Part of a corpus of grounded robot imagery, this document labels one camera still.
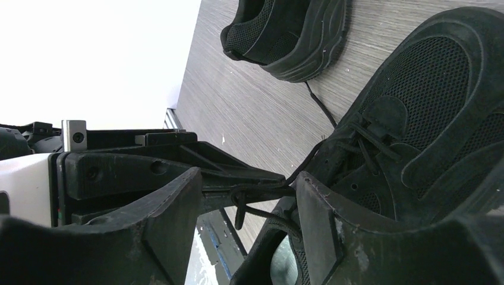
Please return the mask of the black shoelace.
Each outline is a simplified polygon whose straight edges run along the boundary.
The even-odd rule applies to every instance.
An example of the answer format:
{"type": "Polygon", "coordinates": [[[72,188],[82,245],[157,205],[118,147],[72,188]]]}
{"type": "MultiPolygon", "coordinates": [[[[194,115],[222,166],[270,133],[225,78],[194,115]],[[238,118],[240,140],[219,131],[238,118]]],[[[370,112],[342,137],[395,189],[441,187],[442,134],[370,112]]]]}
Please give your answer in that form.
{"type": "Polygon", "coordinates": [[[313,149],[309,152],[307,157],[302,161],[302,163],[294,170],[294,172],[288,178],[284,179],[281,183],[275,186],[266,185],[255,185],[255,184],[239,184],[231,188],[229,192],[229,198],[234,206],[237,208],[235,215],[234,226],[237,230],[242,229],[245,221],[245,215],[250,213],[255,216],[263,217],[266,219],[273,219],[281,226],[286,227],[287,230],[299,233],[300,229],[294,223],[288,221],[285,218],[278,217],[273,213],[266,212],[264,210],[253,208],[249,206],[251,203],[276,200],[283,197],[294,197],[296,194],[295,189],[292,187],[292,183],[297,178],[297,176],[304,170],[309,162],[312,161],[314,156],[317,154],[318,150],[322,146],[323,141],[317,143],[313,149]]]}

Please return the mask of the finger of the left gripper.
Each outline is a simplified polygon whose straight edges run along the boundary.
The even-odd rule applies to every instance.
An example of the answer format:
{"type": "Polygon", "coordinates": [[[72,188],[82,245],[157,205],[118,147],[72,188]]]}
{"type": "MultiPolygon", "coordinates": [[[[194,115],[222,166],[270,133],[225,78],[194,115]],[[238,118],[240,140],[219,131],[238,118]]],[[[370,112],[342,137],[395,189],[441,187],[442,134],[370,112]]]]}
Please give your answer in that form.
{"type": "Polygon", "coordinates": [[[192,142],[179,146],[181,163],[199,167],[205,185],[281,185],[284,175],[244,163],[208,142],[192,142]]]}
{"type": "Polygon", "coordinates": [[[242,206],[255,202],[264,202],[295,196],[295,189],[290,186],[273,187],[272,185],[235,185],[222,189],[203,188],[203,202],[200,214],[206,214],[221,208],[242,206]]]}

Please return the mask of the black shoe tied left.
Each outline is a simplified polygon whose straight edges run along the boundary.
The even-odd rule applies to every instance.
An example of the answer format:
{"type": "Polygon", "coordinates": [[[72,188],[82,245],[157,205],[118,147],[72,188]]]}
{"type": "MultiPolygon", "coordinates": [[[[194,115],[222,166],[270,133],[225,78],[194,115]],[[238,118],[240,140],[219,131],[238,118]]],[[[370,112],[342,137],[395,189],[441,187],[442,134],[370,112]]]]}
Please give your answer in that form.
{"type": "Polygon", "coordinates": [[[301,83],[340,57],[351,15],[348,0],[239,1],[220,41],[232,60],[259,65],[278,80],[301,83]]]}

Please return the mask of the black shoe with laces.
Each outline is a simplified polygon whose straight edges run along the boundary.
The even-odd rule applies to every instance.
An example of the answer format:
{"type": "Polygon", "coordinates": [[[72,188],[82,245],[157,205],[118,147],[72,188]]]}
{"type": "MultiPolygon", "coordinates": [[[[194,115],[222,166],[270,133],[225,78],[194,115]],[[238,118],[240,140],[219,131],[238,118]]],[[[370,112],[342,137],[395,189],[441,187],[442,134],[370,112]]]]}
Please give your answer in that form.
{"type": "MultiPolygon", "coordinates": [[[[420,24],[302,172],[409,227],[503,217],[503,14],[462,7],[420,24]]],[[[232,284],[311,284],[294,189],[272,213],[300,232],[267,219],[232,284]]]]}

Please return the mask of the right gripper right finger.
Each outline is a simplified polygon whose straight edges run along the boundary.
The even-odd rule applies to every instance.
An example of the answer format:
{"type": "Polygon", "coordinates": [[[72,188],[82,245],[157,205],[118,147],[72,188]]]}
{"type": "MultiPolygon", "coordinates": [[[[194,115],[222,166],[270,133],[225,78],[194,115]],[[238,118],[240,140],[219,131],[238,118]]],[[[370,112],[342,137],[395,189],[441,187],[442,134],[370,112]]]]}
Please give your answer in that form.
{"type": "Polygon", "coordinates": [[[503,217],[458,216],[409,227],[296,181],[311,284],[502,284],[503,217]]]}

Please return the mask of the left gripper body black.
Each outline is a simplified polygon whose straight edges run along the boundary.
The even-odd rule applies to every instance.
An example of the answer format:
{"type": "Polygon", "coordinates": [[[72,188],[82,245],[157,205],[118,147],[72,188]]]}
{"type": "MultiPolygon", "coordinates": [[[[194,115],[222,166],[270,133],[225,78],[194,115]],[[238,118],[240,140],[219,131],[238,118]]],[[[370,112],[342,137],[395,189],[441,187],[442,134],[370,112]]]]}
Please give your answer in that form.
{"type": "Polygon", "coordinates": [[[179,151],[197,142],[182,129],[87,130],[63,120],[49,156],[52,226],[85,224],[158,190],[192,165],[179,151]]]}

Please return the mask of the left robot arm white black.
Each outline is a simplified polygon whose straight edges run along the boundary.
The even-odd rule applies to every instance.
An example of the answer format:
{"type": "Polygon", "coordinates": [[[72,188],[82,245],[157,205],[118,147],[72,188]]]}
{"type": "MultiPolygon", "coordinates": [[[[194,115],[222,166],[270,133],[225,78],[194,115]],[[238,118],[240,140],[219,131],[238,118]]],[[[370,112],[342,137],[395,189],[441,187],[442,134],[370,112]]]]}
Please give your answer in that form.
{"type": "Polygon", "coordinates": [[[275,200],[286,194],[283,175],[247,165],[181,129],[64,131],[49,123],[1,126],[1,161],[42,158],[45,223],[85,224],[155,190],[192,167],[203,177],[202,213],[275,200]]]}

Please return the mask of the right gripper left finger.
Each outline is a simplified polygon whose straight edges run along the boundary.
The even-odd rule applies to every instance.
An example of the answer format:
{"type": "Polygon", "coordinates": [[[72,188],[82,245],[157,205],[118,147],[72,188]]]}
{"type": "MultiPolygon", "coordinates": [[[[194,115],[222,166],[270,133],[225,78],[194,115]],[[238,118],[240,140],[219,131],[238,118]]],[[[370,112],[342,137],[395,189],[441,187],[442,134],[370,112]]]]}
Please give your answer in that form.
{"type": "Polygon", "coordinates": [[[2,284],[184,284],[200,215],[192,167],[160,189],[84,225],[1,216],[2,284]]]}

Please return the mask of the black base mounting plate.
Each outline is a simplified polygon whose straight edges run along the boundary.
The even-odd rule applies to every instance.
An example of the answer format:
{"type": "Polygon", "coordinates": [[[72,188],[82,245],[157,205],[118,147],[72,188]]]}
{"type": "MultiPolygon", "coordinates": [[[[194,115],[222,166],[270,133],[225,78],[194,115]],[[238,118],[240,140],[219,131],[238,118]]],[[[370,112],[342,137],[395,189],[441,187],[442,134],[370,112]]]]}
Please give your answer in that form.
{"type": "Polygon", "coordinates": [[[206,252],[201,256],[211,265],[207,269],[209,277],[215,278],[217,284],[229,284],[247,251],[226,210],[222,208],[201,215],[196,229],[206,252]]]}

